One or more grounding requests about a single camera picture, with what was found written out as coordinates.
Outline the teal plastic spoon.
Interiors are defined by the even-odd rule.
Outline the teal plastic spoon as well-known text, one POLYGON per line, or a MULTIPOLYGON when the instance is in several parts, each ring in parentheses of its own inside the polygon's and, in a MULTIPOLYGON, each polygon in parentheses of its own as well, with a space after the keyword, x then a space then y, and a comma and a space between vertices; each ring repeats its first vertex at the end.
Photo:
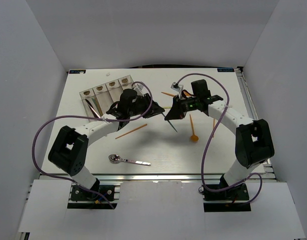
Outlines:
POLYGON ((176 133, 178 133, 178 131, 177 131, 177 129, 174 127, 174 125, 173 125, 169 120, 166 120, 166 119, 165 119, 166 115, 165 115, 164 113, 161 113, 161 114, 162 114, 164 120, 168 122, 168 124, 173 128, 173 130, 174 130, 176 133))

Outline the orange plastic spoon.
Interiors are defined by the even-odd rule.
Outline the orange plastic spoon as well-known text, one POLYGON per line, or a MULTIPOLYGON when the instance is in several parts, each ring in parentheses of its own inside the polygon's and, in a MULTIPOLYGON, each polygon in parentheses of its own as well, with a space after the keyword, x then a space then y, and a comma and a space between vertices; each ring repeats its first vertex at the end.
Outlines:
POLYGON ((190 140, 193 143, 197 143, 199 141, 199 137, 195 133, 194 123, 193 123, 193 119, 192 119, 191 115, 189 115, 189 119, 190 119, 191 131, 192 131, 192 135, 190 136, 190 140))

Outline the dark iridescent metal knife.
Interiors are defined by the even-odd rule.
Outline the dark iridescent metal knife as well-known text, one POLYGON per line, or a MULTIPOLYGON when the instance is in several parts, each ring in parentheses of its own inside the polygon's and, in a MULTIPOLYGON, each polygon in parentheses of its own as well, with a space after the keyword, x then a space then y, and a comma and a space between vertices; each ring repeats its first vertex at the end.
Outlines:
POLYGON ((85 101, 86 101, 86 103, 87 103, 89 109, 91 110, 93 116, 94 116, 95 118, 100 119, 101 116, 100 116, 100 115, 97 113, 97 111, 94 109, 94 107, 93 107, 93 105, 91 104, 91 102, 90 102, 88 99, 86 99, 85 101))

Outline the teal plastic knife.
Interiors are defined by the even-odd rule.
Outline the teal plastic knife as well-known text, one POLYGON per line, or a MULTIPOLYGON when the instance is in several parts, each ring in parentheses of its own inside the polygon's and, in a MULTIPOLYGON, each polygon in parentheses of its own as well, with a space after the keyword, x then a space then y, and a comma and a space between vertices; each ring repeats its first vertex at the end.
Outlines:
POLYGON ((91 100, 92 100, 93 104, 95 105, 95 107, 98 109, 98 105, 97 105, 96 100, 94 98, 92 98, 91 100))

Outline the silver metal spoon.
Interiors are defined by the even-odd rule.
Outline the silver metal spoon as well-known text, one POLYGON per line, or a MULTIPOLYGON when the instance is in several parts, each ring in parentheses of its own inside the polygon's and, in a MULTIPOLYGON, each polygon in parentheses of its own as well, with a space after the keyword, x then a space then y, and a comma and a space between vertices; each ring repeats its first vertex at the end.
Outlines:
POLYGON ((117 154, 109 155, 108 159, 112 164, 127 163, 127 164, 134 164, 134 165, 147 166, 147 167, 151 166, 150 162, 132 160, 132 159, 125 159, 125 158, 120 157, 117 154))

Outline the orange plastic knife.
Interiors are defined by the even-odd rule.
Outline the orange plastic knife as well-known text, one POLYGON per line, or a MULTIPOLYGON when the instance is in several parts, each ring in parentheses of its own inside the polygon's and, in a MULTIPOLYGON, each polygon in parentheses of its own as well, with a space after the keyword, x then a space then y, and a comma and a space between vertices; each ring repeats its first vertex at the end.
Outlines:
POLYGON ((101 106, 99 105, 99 102, 98 102, 97 98, 95 97, 94 99, 96 100, 96 103, 97 103, 97 106, 98 106, 97 110, 99 112, 99 115, 102 117, 103 116, 103 112, 102 112, 101 106))

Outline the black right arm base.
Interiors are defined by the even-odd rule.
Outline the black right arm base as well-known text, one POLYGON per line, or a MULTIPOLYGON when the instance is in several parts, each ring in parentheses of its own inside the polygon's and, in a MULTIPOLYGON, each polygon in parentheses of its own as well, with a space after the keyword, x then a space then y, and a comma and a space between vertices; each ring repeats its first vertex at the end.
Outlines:
POLYGON ((251 211, 250 197, 247 186, 244 183, 221 192, 211 192, 200 186, 198 192, 203 196, 205 213, 251 211))

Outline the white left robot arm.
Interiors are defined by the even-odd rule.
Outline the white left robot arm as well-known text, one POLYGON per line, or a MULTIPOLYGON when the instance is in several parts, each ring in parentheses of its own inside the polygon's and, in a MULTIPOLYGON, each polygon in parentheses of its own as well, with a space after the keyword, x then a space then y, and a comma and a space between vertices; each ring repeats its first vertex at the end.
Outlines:
POLYGON ((149 93, 139 95, 134 89, 125 89, 119 100, 102 116, 102 120, 76 128, 67 125, 62 127, 48 154, 48 160, 82 186, 81 192, 87 199, 93 200, 99 195, 100 181, 85 167, 88 147, 124 128, 131 117, 142 116, 147 119, 164 111, 157 102, 152 101, 149 93))

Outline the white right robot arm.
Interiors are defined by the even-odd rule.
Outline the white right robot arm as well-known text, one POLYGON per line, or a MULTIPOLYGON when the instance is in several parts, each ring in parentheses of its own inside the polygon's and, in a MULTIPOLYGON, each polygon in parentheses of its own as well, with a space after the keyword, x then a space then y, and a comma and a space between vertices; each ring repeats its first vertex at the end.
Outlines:
POLYGON ((172 84, 178 90, 165 120, 181 120, 188 112, 200 111, 217 120, 235 136, 235 161, 221 177, 219 193, 232 199, 238 192, 237 185, 261 163, 275 154, 269 124, 264 119, 255 120, 234 110, 219 95, 212 95, 206 80, 191 83, 192 96, 186 96, 182 85, 172 84))

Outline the orange plastic chopstick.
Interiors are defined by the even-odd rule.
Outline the orange plastic chopstick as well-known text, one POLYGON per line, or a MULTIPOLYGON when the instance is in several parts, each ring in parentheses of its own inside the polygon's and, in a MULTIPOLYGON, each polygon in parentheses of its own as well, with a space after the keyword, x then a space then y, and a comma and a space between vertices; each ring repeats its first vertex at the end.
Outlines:
POLYGON ((146 127, 147 125, 148 125, 148 124, 146 123, 146 124, 143 124, 143 125, 141 125, 141 126, 139 126, 139 127, 136 127, 136 128, 134 128, 134 129, 132 129, 132 130, 126 132, 126 133, 123 133, 122 135, 117 136, 115 139, 116 139, 116 140, 117 140, 117 139, 120 139, 120 138, 122 138, 122 137, 124 137, 124 136, 126 136, 126 135, 128 135, 128 134, 131 134, 131 133, 133 133, 133 132, 135 132, 135 131, 138 131, 138 130, 140 130, 140 129, 146 127))
POLYGON ((216 128, 216 119, 213 118, 213 129, 212 129, 213 130, 213 134, 212 134, 213 138, 215 137, 215 132, 216 132, 215 128, 216 128))

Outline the orange plastic fork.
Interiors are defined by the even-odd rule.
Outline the orange plastic fork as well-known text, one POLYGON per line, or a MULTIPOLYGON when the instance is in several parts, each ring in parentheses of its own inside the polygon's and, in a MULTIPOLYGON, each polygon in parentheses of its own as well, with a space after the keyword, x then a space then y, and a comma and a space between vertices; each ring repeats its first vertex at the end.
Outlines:
POLYGON ((161 92, 164 95, 170 96, 170 97, 175 97, 176 95, 168 93, 168 92, 161 92))

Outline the clear four-compartment organizer tray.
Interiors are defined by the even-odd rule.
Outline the clear four-compartment organizer tray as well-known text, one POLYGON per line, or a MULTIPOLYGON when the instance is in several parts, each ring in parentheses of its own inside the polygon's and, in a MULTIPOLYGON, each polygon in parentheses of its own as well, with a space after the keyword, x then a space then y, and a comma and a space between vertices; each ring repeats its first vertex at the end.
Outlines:
POLYGON ((104 115, 114 102, 120 100, 120 95, 123 93, 123 90, 133 89, 133 84, 133 78, 131 77, 131 75, 127 75, 81 91, 79 95, 86 115, 88 117, 94 118, 93 113, 91 112, 89 106, 86 103, 86 99, 90 101, 93 108, 99 114, 98 109, 95 107, 92 101, 92 98, 97 98, 98 103, 102 109, 102 113, 104 115))

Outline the blue label sticker right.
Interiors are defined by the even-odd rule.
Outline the blue label sticker right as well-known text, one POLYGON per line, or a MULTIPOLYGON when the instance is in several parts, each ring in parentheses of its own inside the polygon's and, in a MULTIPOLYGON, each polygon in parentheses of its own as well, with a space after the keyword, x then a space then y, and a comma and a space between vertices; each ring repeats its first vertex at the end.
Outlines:
POLYGON ((217 71, 219 73, 233 73, 233 72, 235 72, 235 69, 234 68, 221 67, 221 68, 217 68, 217 71))

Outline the blue label sticker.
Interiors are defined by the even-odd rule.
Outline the blue label sticker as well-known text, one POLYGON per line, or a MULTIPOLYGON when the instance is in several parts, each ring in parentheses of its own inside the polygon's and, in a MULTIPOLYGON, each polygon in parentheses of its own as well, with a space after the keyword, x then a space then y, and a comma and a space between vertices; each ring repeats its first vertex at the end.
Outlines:
POLYGON ((233 72, 235 72, 235 69, 234 68, 221 67, 221 68, 217 68, 217 71, 219 73, 233 73, 233 72))
POLYGON ((85 69, 71 69, 69 74, 85 74, 86 70, 85 69))

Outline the blue label sticker left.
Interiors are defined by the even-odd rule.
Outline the blue label sticker left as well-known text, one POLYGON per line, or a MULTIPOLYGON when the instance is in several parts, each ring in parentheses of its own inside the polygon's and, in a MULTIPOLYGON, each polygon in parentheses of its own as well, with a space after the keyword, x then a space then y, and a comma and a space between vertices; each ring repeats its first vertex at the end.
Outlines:
POLYGON ((71 69, 69 74, 85 74, 86 70, 85 69, 71 69))

